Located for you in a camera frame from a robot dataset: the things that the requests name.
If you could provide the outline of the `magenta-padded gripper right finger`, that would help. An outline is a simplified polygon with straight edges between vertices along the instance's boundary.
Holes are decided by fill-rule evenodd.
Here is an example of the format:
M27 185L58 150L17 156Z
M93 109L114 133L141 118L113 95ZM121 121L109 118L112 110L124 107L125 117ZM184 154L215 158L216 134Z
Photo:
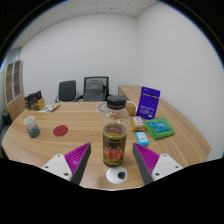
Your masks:
M182 169L182 166L168 154L157 154L137 143L133 144L132 152L145 185Z

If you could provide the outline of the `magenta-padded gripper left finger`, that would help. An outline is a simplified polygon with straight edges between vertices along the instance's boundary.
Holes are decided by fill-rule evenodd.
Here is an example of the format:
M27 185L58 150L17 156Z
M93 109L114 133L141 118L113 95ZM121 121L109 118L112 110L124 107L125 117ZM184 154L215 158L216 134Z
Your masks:
M90 154L91 144L86 143L65 155L56 154L42 169L79 185Z

